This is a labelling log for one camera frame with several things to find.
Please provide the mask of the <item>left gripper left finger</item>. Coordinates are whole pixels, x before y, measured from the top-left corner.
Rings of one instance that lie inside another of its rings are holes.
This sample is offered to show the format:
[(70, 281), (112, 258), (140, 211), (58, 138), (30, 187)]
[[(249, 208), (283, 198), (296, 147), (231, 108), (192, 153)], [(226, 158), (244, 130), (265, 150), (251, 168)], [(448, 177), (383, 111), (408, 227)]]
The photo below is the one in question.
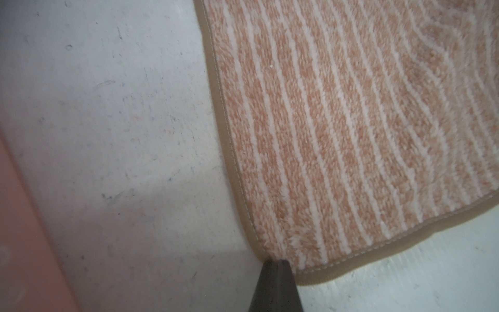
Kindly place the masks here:
[(275, 262), (266, 261), (263, 263), (252, 301), (249, 305), (249, 312), (272, 312), (276, 311), (275, 285), (277, 269)]

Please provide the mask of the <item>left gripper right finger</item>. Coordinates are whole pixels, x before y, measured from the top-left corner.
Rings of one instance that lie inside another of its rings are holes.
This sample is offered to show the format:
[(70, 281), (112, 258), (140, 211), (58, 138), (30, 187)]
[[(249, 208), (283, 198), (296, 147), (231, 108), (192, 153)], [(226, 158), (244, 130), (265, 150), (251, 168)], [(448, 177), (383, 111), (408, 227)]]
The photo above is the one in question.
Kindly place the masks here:
[(278, 261), (276, 286), (276, 311), (304, 312), (291, 265), (287, 260)]

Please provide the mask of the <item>striped brown dishcloth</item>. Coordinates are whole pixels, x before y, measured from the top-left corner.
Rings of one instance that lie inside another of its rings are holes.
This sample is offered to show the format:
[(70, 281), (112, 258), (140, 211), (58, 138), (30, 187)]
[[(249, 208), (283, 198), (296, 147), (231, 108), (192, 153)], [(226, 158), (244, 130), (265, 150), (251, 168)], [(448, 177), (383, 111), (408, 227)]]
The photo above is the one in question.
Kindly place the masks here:
[(328, 282), (498, 205), (497, 1), (196, 1), (256, 256)]

